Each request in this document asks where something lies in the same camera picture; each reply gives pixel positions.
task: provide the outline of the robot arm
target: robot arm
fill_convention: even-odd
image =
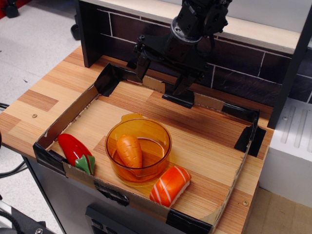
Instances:
[[[203,38],[214,44],[214,33],[222,32],[232,0],[184,0],[181,11],[166,36],[139,35],[135,46],[137,77],[142,80],[151,61],[180,72],[174,95],[181,94],[207,71],[205,56],[197,51]]]

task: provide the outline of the salmon sushi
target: salmon sushi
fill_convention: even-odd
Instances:
[[[191,175],[182,167],[168,169],[155,183],[150,193],[150,200],[160,205],[171,207],[187,186]]]

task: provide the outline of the transparent orange bowl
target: transparent orange bowl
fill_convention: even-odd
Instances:
[[[141,168],[127,167],[120,159],[116,143],[124,134],[133,135],[139,140]],[[105,140],[105,151],[119,177],[131,182],[145,182],[158,177],[166,169],[171,145],[171,136],[163,125],[135,113],[123,116],[121,122],[111,129]]]

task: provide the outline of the white grout line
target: white grout line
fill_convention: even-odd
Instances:
[[[112,30],[112,22],[111,22],[111,14],[108,13],[108,18],[109,18],[109,27],[111,29],[111,36],[113,36],[113,30]]]
[[[309,103],[309,102],[310,102],[311,98],[312,98],[312,92],[310,93],[310,96],[309,96],[309,98],[308,98],[307,103]]]
[[[297,73],[297,75],[298,75],[298,76],[301,76],[301,77],[305,77],[305,78],[310,78],[310,79],[312,79],[312,77],[305,76],[305,75],[302,75],[302,74],[299,74],[299,73]]]
[[[222,40],[222,39],[219,39],[219,38],[217,38],[217,40],[218,40],[218,41],[222,41],[222,42],[226,42],[226,43],[229,43],[229,44],[238,45],[238,46],[241,46],[241,47],[245,47],[245,48],[249,48],[249,49],[253,49],[253,50],[257,50],[257,51],[269,53],[269,54],[272,54],[272,55],[277,55],[277,56],[281,56],[281,57],[284,57],[284,58],[291,59],[291,58],[288,57],[288,56],[280,55],[280,54],[278,54],[278,53],[273,53],[273,52],[270,52],[270,51],[266,51],[266,50],[264,50],[264,49],[259,49],[259,48],[255,48],[255,47],[252,47],[252,46],[242,45],[242,44],[239,44],[239,43],[235,43],[235,42],[228,41],[228,40]]]
[[[261,68],[262,68],[262,64],[263,64],[263,60],[264,60],[265,54],[266,54],[266,52],[264,52],[263,57],[262,57],[261,65],[260,65],[260,68],[259,68],[258,77],[260,77]]]
[[[213,88],[214,78],[215,78],[215,66],[214,66],[214,69],[213,69],[213,77],[212,77],[212,79],[211,79],[211,85],[210,85],[210,88],[211,88],[211,89]]]
[[[106,13],[108,13],[109,15],[110,15],[110,14],[114,14],[114,15],[118,15],[118,16],[123,16],[123,17],[131,18],[131,19],[134,19],[134,20],[139,20],[139,21],[142,21],[142,22],[148,22],[148,23],[151,23],[151,24],[163,26],[163,27],[165,27],[165,28],[170,28],[170,26],[167,26],[167,25],[164,25],[164,24],[160,24],[160,23],[156,23],[156,22],[153,22],[153,21],[144,20],[144,19],[142,19],[142,16],[138,16],[139,18],[136,18],[136,17],[127,16],[127,15],[119,14],[119,13],[112,12],[112,11],[105,11],[105,10],[101,10],[101,9],[97,9],[97,10],[98,10],[98,11],[102,11],[102,12],[106,12]]]
[[[110,37],[110,38],[115,38],[115,39],[123,40],[123,41],[129,42],[129,43],[131,43],[131,44],[136,44],[136,43],[137,43],[137,42],[133,42],[133,41],[130,41],[130,40],[123,39],[123,38],[118,38],[118,37],[106,35],[106,34],[104,34],[104,33],[100,33],[100,34],[101,34],[101,35],[104,35],[104,36],[108,36],[108,37]]]
[[[240,74],[242,74],[242,75],[247,75],[247,76],[249,76],[249,77],[261,79],[261,80],[264,80],[264,81],[267,81],[267,82],[270,82],[270,83],[273,83],[273,84],[279,84],[279,83],[276,83],[276,82],[273,82],[273,81],[270,81],[270,80],[267,80],[267,79],[264,79],[264,78],[261,78],[261,77],[256,77],[256,76],[253,76],[253,75],[250,75],[250,74],[247,74],[247,73],[243,73],[243,72],[240,72],[240,71],[237,71],[237,70],[233,70],[233,69],[230,69],[230,68],[227,68],[227,67],[218,66],[218,65],[215,65],[215,64],[213,64],[213,63],[207,63],[207,64],[209,64],[209,65],[211,65],[211,66],[219,67],[219,68],[222,68],[222,69],[231,71],[231,72],[237,72],[237,73],[240,73]]]

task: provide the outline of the toy carrot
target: toy carrot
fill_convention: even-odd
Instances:
[[[142,149],[139,140],[133,135],[122,135],[117,141],[116,150],[127,167],[142,167]]]

